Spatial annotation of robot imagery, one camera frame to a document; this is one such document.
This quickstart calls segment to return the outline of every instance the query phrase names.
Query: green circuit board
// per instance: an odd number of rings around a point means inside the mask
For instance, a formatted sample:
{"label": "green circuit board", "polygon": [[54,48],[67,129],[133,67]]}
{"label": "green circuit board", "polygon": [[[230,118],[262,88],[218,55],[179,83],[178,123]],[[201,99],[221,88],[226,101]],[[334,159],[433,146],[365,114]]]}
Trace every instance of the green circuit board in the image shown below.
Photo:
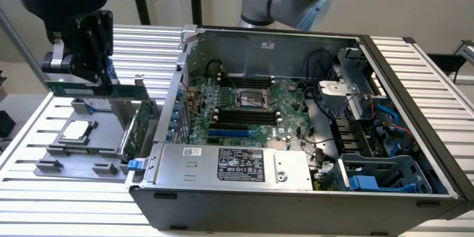
{"label": "green circuit board", "polygon": [[[277,78],[276,84],[269,89],[249,89],[239,87],[222,87],[214,79],[203,76],[191,78],[190,86],[193,90],[199,88],[199,94],[193,95],[194,107],[199,104],[199,112],[191,115],[191,133],[190,144],[217,144],[242,147],[272,147],[278,149],[302,150],[302,140],[297,137],[297,129],[305,132],[312,127],[309,113],[304,110],[304,90],[298,88],[300,81]],[[247,92],[266,91],[266,107],[239,106],[237,104],[237,91]],[[249,125],[250,138],[239,137],[211,137],[219,138],[219,143],[209,143],[210,124],[213,120],[214,109],[222,110],[246,110],[264,112],[281,112],[282,121],[278,125]]]}

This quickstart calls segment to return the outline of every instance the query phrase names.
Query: white wall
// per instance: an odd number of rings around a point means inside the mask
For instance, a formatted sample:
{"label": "white wall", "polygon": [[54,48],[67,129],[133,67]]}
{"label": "white wall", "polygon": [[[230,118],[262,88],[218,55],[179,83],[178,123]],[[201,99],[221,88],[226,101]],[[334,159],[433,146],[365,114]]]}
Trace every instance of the white wall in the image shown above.
{"label": "white wall", "polygon": [[[234,26],[241,18],[242,0],[202,0],[205,24]],[[154,23],[179,26],[193,22],[191,0],[149,0],[155,9]],[[19,0],[0,0],[0,5],[33,50],[42,59],[51,49],[43,22],[22,7]],[[138,24],[134,0],[110,0],[117,23]],[[365,33],[377,36],[412,36],[428,52],[452,53],[461,39],[474,39],[472,0],[334,0],[321,31]],[[14,49],[0,42],[3,55]],[[0,60],[18,60],[16,56]]]}

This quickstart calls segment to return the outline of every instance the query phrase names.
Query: motherboard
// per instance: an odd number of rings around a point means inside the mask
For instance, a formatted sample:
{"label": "motherboard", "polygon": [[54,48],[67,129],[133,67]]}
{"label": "motherboard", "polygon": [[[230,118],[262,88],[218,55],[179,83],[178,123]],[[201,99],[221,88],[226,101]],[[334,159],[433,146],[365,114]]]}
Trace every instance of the motherboard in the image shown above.
{"label": "motherboard", "polygon": [[191,78],[190,144],[310,150],[305,86],[286,78]]}

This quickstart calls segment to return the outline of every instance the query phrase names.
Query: slotted metal table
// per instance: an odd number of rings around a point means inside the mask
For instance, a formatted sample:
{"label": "slotted metal table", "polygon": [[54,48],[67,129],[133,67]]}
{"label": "slotted metal table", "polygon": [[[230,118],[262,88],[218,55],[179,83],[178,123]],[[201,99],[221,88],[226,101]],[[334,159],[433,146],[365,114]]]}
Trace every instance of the slotted metal table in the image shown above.
{"label": "slotted metal table", "polygon": [[[133,83],[135,75],[145,74],[149,92],[162,103],[181,53],[181,28],[117,26],[114,37],[113,59],[121,82]],[[470,102],[416,44],[405,43],[401,38],[373,39],[474,183]],[[71,100],[51,94],[46,97],[0,157],[0,235],[209,236],[206,233],[155,230],[123,183],[35,176],[35,162],[45,156],[46,147],[73,113]],[[473,237],[474,211],[452,221],[428,221],[401,236]]]}

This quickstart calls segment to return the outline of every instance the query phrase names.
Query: power supply label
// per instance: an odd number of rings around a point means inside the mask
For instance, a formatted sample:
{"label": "power supply label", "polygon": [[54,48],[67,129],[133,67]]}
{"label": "power supply label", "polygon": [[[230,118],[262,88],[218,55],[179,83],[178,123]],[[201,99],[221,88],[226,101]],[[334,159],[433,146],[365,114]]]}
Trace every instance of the power supply label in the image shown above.
{"label": "power supply label", "polygon": [[264,150],[219,148],[218,178],[229,181],[266,181]]}

